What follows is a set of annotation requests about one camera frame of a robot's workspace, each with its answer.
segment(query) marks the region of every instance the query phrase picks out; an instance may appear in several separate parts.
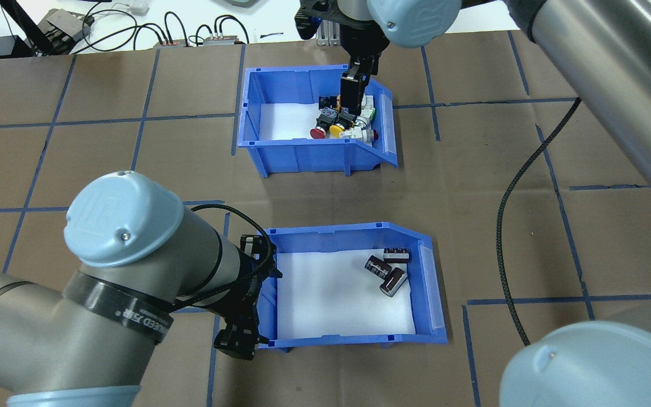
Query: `grid line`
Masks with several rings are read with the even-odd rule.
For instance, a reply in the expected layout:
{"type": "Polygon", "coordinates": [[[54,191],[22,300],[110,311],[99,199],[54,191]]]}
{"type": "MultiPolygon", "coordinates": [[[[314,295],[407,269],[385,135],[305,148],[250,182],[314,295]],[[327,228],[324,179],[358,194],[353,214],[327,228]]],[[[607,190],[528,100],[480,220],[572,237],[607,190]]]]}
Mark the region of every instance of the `grid line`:
{"type": "Polygon", "coordinates": [[[140,145],[142,144],[142,132],[145,130],[145,122],[147,119],[147,110],[150,108],[150,99],[152,98],[152,88],[155,85],[155,75],[157,74],[157,63],[160,61],[160,49],[155,51],[155,61],[152,64],[152,74],[150,74],[150,83],[147,86],[147,97],[145,98],[145,106],[142,108],[142,117],[140,118],[140,129],[137,130],[137,141],[134,143],[134,154],[132,154],[132,165],[129,169],[134,171],[137,167],[137,157],[140,155],[140,145]]]}
{"type": "MultiPolygon", "coordinates": [[[[544,133],[542,132],[541,127],[536,125],[537,134],[539,140],[544,142],[544,133]]],[[[566,232],[566,238],[569,242],[569,249],[571,250],[571,258],[574,262],[574,267],[576,268],[576,275],[579,278],[579,284],[581,285],[581,293],[584,295],[584,304],[587,307],[587,315],[589,315],[590,320],[594,320],[594,309],[592,309],[592,302],[589,299],[589,290],[587,289],[587,283],[584,281],[584,273],[581,269],[581,261],[579,260],[579,255],[576,252],[576,243],[574,242],[574,236],[571,233],[571,226],[569,225],[569,219],[566,216],[566,209],[564,207],[564,200],[561,197],[561,192],[559,192],[559,185],[556,180],[556,173],[554,172],[554,166],[551,162],[551,157],[549,156],[549,149],[544,149],[544,159],[547,162],[547,167],[549,167],[549,175],[552,180],[552,185],[554,186],[554,194],[556,199],[559,202],[559,212],[561,213],[561,220],[564,224],[564,231],[566,232]]]]}
{"type": "Polygon", "coordinates": [[[620,189],[641,189],[651,188],[649,185],[639,184],[616,184],[616,185],[574,185],[569,190],[620,190],[620,189]]]}
{"type": "MultiPolygon", "coordinates": [[[[225,213],[223,222],[223,237],[228,238],[230,232],[230,212],[225,213]]],[[[218,335],[220,330],[220,317],[215,315],[215,321],[212,323],[212,340],[218,335]]],[[[215,363],[217,363],[217,350],[210,348],[210,369],[207,371],[207,407],[212,407],[212,391],[215,389],[215,363]]]]}
{"type": "Polygon", "coordinates": [[[511,44],[511,51],[514,52],[514,59],[517,60],[517,68],[519,68],[519,76],[522,77],[522,85],[524,85],[524,92],[529,96],[529,83],[527,83],[527,76],[524,74],[524,67],[522,66],[522,59],[519,57],[519,51],[517,51],[517,43],[514,42],[514,36],[511,34],[511,31],[506,31],[506,34],[509,36],[509,43],[511,44]]]}
{"type": "Polygon", "coordinates": [[[44,163],[44,156],[47,153],[49,148],[49,141],[52,137],[52,132],[54,132],[54,124],[57,122],[57,116],[59,116],[59,111],[62,109],[62,102],[64,101],[64,95],[67,93],[67,88],[70,85],[70,80],[72,79],[72,73],[75,70],[75,62],[77,62],[77,55],[72,57],[72,63],[70,63],[70,71],[67,73],[67,79],[64,81],[64,86],[62,87],[62,93],[59,95],[59,101],[57,102],[57,108],[54,110],[54,116],[52,116],[51,124],[49,125],[49,131],[47,131],[47,137],[44,141],[44,148],[42,149],[41,154],[39,155],[39,162],[37,163],[37,168],[34,170],[34,176],[32,177],[32,183],[29,185],[29,192],[27,193],[27,198],[24,201],[23,210],[19,216],[19,221],[16,222],[16,229],[14,232],[13,238],[11,238],[11,245],[7,252],[7,260],[5,260],[5,266],[2,269],[2,273],[7,273],[8,266],[11,263],[11,255],[14,254],[14,248],[16,247],[16,240],[19,238],[21,232],[21,224],[24,223],[24,216],[27,214],[27,209],[29,208],[29,201],[32,199],[32,194],[34,193],[34,186],[37,185],[37,180],[39,178],[39,172],[42,170],[42,164],[44,163]]]}
{"type": "Polygon", "coordinates": [[[428,57],[426,57],[426,47],[421,46],[421,58],[423,59],[423,68],[426,72],[426,85],[428,85],[428,98],[431,102],[431,119],[433,120],[433,131],[436,134],[436,141],[441,141],[441,131],[439,131],[439,118],[436,116],[436,99],[433,95],[433,83],[431,81],[431,70],[428,67],[428,57]]]}
{"type": "Polygon", "coordinates": [[[468,371],[471,373],[471,386],[474,393],[474,406],[481,407],[481,396],[479,396],[479,381],[476,376],[476,361],[474,359],[474,345],[471,340],[471,325],[468,323],[468,309],[462,306],[463,335],[466,338],[466,353],[468,357],[468,371]]]}

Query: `black cable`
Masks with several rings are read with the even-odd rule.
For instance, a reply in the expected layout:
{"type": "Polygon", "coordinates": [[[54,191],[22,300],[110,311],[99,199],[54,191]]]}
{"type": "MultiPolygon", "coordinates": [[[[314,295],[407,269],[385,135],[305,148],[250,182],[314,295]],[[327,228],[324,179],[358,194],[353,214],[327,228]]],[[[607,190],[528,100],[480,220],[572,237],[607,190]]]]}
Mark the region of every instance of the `black cable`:
{"type": "Polygon", "coordinates": [[[201,46],[202,44],[205,43],[206,39],[202,38],[201,36],[188,36],[188,39],[193,43],[195,46],[201,46]]]}
{"type": "Polygon", "coordinates": [[[250,223],[251,226],[255,227],[258,232],[263,236],[263,238],[266,240],[266,245],[268,245],[268,251],[266,253],[266,256],[261,258],[261,262],[258,263],[258,265],[248,274],[241,276],[240,278],[237,278],[236,280],[223,284],[217,288],[214,289],[209,289],[208,291],[198,294],[197,296],[194,296],[188,300],[185,301],[178,301],[175,303],[175,306],[173,307],[172,311],[177,311],[178,309],[183,309],[185,307],[191,306],[193,304],[197,304],[201,302],[204,299],[210,298],[212,296],[217,296],[217,294],[224,293],[228,289],[231,289],[235,287],[236,285],[245,283],[248,280],[251,280],[255,276],[257,276],[259,273],[261,273],[262,268],[266,263],[269,263],[270,260],[272,260],[273,255],[273,243],[271,242],[271,238],[268,237],[268,234],[264,231],[264,229],[261,228],[261,225],[258,225],[254,220],[250,219],[246,214],[242,213],[241,211],[238,211],[237,209],[233,208],[232,206],[227,206],[223,205],[221,203],[206,203],[203,205],[198,205],[192,208],[193,212],[197,212],[201,209],[209,209],[209,208],[218,208],[218,209],[224,209],[225,211],[230,211],[246,222],[250,223]]]}
{"type": "Polygon", "coordinates": [[[232,18],[235,17],[233,15],[219,15],[219,16],[217,16],[215,18],[215,20],[212,22],[212,28],[215,30],[215,34],[218,33],[218,20],[220,20],[220,18],[225,18],[226,16],[231,16],[232,18]]]}
{"type": "Polygon", "coordinates": [[[101,43],[102,41],[105,41],[106,39],[112,38],[112,37],[116,36],[117,34],[122,34],[122,33],[124,33],[124,32],[127,31],[127,30],[134,30],[134,29],[137,29],[137,28],[139,28],[139,25],[135,25],[135,26],[133,26],[133,27],[122,28],[122,29],[119,30],[119,31],[115,31],[114,33],[111,33],[111,34],[109,34],[108,36],[104,36],[104,37],[98,39],[97,41],[93,42],[92,44],[90,44],[90,45],[88,45],[88,46],[86,46],[86,47],[84,47],[84,48],[77,49],[77,51],[72,52],[71,55],[79,54],[80,52],[82,52],[82,51],[84,51],[85,49],[88,49],[88,48],[94,48],[95,45],[101,43]]]}
{"type": "MultiPolygon", "coordinates": [[[[130,28],[127,28],[127,29],[132,30],[132,29],[134,29],[134,28],[137,28],[137,18],[136,18],[135,16],[131,15],[130,13],[126,12],[126,11],[116,10],[115,8],[106,8],[105,10],[99,10],[99,11],[92,12],[92,11],[95,10],[95,7],[101,5],[101,3],[103,3],[103,2],[97,2],[97,3],[95,3],[95,5],[92,6],[92,7],[90,8],[89,11],[87,11],[87,14],[85,14],[85,16],[83,16],[83,18],[82,18],[82,30],[83,30],[83,31],[85,30],[85,22],[86,22],[86,21],[87,21],[91,16],[95,16],[95,15],[98,15],[98,14],[101,14],[101,13],[104,13],[104,12],[108,12],[107,15],[109,15],[109,14],[112,13],[112,11],[114,11],[114,12],[118,12],[118,13],[123,14],[123,15],[126,15],[126,16],[129,16],[129,18],[132,19],[132,21],[134,22],[134,27],[130,27],[130,28]]],[[[116,33],[117,33],[117,34],[119,34],[119,33],[124,33],[124,31],[117,31],[116,33]]],[[[135,35],[135,31],[132,31],[132,34],[130,34],[129,38],[126,39],[126,41],[124,41],[124,43],[120,44],[119,46],[116,46],[116,47],[110,48],[110,49],[99,49],[99,48],[95,47],[94,45],[95,45],[95,44],[98,44],[98,43],[100,42],[100,40],[98,40],[98,41],[96,41],[96,42],[94,42],[94,43],[90,43],[90,41],[88,40],[88,36],[84,36],[83,39],[85,40],[85,43],[87,43],[87,46],[86,46],[85,48],[82,48],[82,49],[92,48],[92,49],[95,49],[96,51],[100,51],[100,52],[109,52],[109,51],[114,51],[114,50],[116,50],[116,49],[120,49],[121,47],[123,47],[123,46],[125,46],[127,43],[129,43],[129,41],[131,41],[132,39],[134,39],[134,35],[135,35]]],[[[101,39],[104,39],[104,38],[111,38],[112,36],[114,36],[114,34],[110,34],[109,36],[103,37],[103,38],[101,38],[101,39]]]]}
{"type": "Polygon", "coordinates": [[[513,180],[511,180],[509,187],[506,188],[506,192],[504,192],[504,196],[501,198],[499,211],[496,214],[496,261],[498,261],[498,265],[499,265],[501,288],[504,291],[506,306],[509,307],[509,314],[511,314],[511,319],[514,320],[514,326],[517,327],[517,332],[519,333],[519,337],[522,338],[522,342],[524,343],[524,346],[529,346],[530,341],[529,338],[527,337],[527,333],[524,332],[524,327],[522,327],[522,321],[519,319],[519,315],[517,315],[517,309],[514,307],[514,299],[511,298],[511,291],[509,291],[509,282],[506,280],[506,269],[504,268],[504,250],[501,245],[501,227],[502,224],[504,223],[504,209],[506,208],[506,201],[509,200],[509,196],[511,196],[511,193],[514,191],[514,188],[516,188],[517,183],[519,182],[519,180],[521,180],[524,173],[527,172],[527,170],[529,170],[529,167],[531,167],[534,161],[537,160],[537,158],[539,158],[542,152],[544,152],[547,146],[549,146],[550,142],[554,140],[554,137],[556,137],[556,135],[559,134],[559,132],[561,131],[561,129],[564,128],[564,126],[566,126],[566,123],[569,121],[569,119],[571,119],[572,115],[574,115],[574,111],[576,111],[576,108],[579,107],[580,103],[581,103],[581,98],[576,98],[574,104],[571,105],[571,108],[569,108],[569,111],[564,115],[564,118],[561,119],[561,122],[557,125],[554,131],[551,132],[549,137],[547,137],[547,139],[542,142],[539,148],[535,150],[534,154],[532,154],[532,156],[529,157],[527,162],[525,162],[524,165],[522,165],[521,170],[517,172],[517,175],[515,175],[513,180]]]}
{"type": "Polygon", "coordinates": [[[180,23],[180,26],[183,29],[183,37],[184,37],[183,39],[185,41],[185,46],[189,46],[189,44],[188,44],[188,31],[185,30],[185,25],[183,24],[183,21],[180,20],[180,17],[178,15],[176,15],[175,13],[173,13],[172,11],[167,11],[167,13],[165,13],[165,31],[167,33],[167,38],[170,39],[170,43],[172,44],[172,36],[170,35],[170,29],[167,26],[167,16],[168,15],[171,15],[171,16],[174,16],[175,18],[177,18],[177,21],[180,23]]]}
{"type": "MultiPolygon", "coordinates": [[[[5,16],[5,21],[7,21],[7,26],[10,29],[11,36],[14,36],[14,32],[11,30],[11,26],[8,23],[8,18],[7,18],[7,13],[5,13],[5,8],[3,8],[2,6],[0,6],[0,8],[2,8],[2,15],[5,16]]],[[[16,25],[21,27],[21,17],[19,15],[19,9],[16,8],[16,7],[14,7],[14,14],[16,15],[16,18],[15,18],[16,25]]],[[[32,57],[36,57],[37,56],[37,51],[36,51],[36,46],[34,45],[34,41],[32,41],[29,38],[27,38],[27,41],[29,42],[29,44],[28,44],[29,48],[32,50],[32,57]]]]}
{"type": "Polygon", "coordinates": [[[223,23],[227,20],[233,20],[235,23],[238,23],[240,25],[240,28],[242,28],[243,33],[245,33],[245,43],[250,44],[250,36],[248,36],[248,30],[245,30],[245,26],[240,23],[240,20],[235,18],[234,16],[226,16],[224,19],[220,20],[220,34],[223,33],[223,23]]]}
{"type": "Polygon", "coordinates": [[[212,37],[212,29],[210,28],[209,25],[207,24],[201,24],[197,30],[194,32],[194,36],[198,37],[199,36],[199,31],[202,30],[202,28],[207,28],[207,31],[210,33],[210,37],[212,37]]]}
{"type": "Polygon", "coordinates": [[[141,27],[144,27],[144,26],[146,26],[146,25],[148,25],[148,26],[153,26],[153,27],[157,27],[157,29],[160,30],[160,34],[162,34],[162,39],[163,39],[163,41],[164,41],[165,39],[167,39],[167,34],[165,33],[165,30],[163,30],[162,27],[161,27],[159,24],[157,24],[157,23],[145,23],[145,24],[142,24],[142,25],[140,25],[140,26],[141,26],[141,27]]]}
{"type": "Polygon", "coordinates": [[[137,36],[138,36],[138,34],[140,34],[140,31],[142,30],[142,28],[150,29],[157,36],[158,43],[160,43],[160,45],[164,45],[163,42],[162,42],[162,37],[157,32],[157,30],[150,27],[151,24],[152,23],[145,23],[145,24],[142,24],[141,26],[137,27],[137,30],[134,32],[134,40],[132,40],[132,51],[137,51],[137,36]]]}
{"type": "Polygon", "coordinates": [[[14,31],[11,30],[11,25],[8,23],[8,18],[7,18],[7,13],[5,13],[5,8],[3,8],[2,6],[0,6],[0,8],[2,9],[2,15],[5,16],[5,21],[7,22],[7,27],[10,29],[11,36],[14,36],[14,31]]]}

